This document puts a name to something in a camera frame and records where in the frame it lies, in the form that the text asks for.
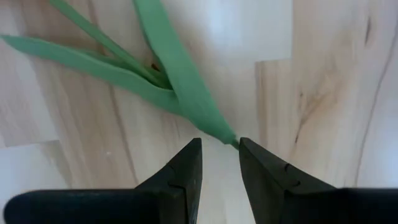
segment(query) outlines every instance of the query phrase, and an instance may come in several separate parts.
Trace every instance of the leaf blade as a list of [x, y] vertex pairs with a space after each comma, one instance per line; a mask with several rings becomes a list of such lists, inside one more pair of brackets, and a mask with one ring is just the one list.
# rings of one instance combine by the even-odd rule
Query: leaf blade
[[14, 37], [10, 35], [1, 35], [0, 37], [20, 52], [54, 60], [79, 71], [90, 73], [94, 77], [134, 92], [143, 97], [143, 99], [171, 113], [182, 114], [177, 97], [172, 90], [154, 86], [132, 71], [105, 63], [95, 57], [90, 57], [85, 50], [75, 50], [30, 37]]
[[218, 111], [189, 54], [180, 43], [159, 0], [133, 0], [147, 42], [165, 70], [180, 107], [197, 128], [225, 144], [236, 135]]
[[132, 71], [151, 83], [161, 87], [171, 89], [171, 85], [167, 76], [162, 73], [152, 73], [151, 68], [146, 68], [141, 65], [133, 56], [120, 47], [115, 41], [110, 39], [106, 34], [100, 31], [90, 21], [80, 15], [71, 5], [64, 0], [50, 0], [52, 6], [57, 8], [64, 16], [74, 22], [78, 27], [83, 29], [89, 36], [104, 45], [115, 56], [119, 57], [124, 62], [128, 63]]

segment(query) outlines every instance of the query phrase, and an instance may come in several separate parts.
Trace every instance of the wooden floor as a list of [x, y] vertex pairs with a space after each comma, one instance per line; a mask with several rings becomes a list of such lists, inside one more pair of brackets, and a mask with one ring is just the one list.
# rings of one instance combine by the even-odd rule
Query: wooden floor
[[[152, 63], [131, 0], [68, 2]], [[337, 187], [398, 187], [398, 1], [162, 2], [239, 136]], [[45, 0], [0, 0], [0, 33], [104, 51]], [[0, 208], [33, 189], [133, 188], [194, 137], [198, 222], [254, 223], [231, 146], [0, 41]]]

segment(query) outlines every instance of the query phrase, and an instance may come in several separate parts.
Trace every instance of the green leaf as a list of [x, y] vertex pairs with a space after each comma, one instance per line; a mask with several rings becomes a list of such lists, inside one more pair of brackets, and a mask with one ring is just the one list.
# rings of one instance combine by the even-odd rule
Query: green leaf
[[190, 56], [173, 30], [159, 0], [133, 0], [147, 42], [177, 94], [182, 113], [197, 128], [225, 144], [236, 135], [218, 111]]
[[124, 68], [126, 64], [116, 59], [88, 50], [75, 50], [29, 37], [2, 35], [1, 38], [15, 49], [54, 60], [63, 65], [87, 72], [131, 92], [171, 113], [181, 115], [178, 100], [173, 90], [159, 88], [136, 73]]
[[156, 86], [171, 89], [167, 76], [152, 68], [146, 68], [134, 59], [127, 51], [101, 32], [90, 21], [80, 15], [74, 8], [64, 0], [50, 0], [50, 4], [56, 7], [63, 15], [69, 18], [77, 26], [82, 28], [88, 35], [103, 44], [110, 52], [131, 66], [131, 70], [142, 76]]

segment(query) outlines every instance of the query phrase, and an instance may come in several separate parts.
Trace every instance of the light wooden surface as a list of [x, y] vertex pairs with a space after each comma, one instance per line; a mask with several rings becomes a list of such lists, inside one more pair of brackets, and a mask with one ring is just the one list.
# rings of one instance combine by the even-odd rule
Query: light wooden surface
[[[130, 0], [68, 2], [152, 63]], [[239, 136], [337, 187], [398, 187], [395, 0], [163, 3]], [[45, 0], [0, 0], [0, 33], [104, 52]], [[0, 42], [0, 203], [32, 189], [134, 187], [194, 137], [203, 139], [198, 222], [254, 223], [232, 147]]]

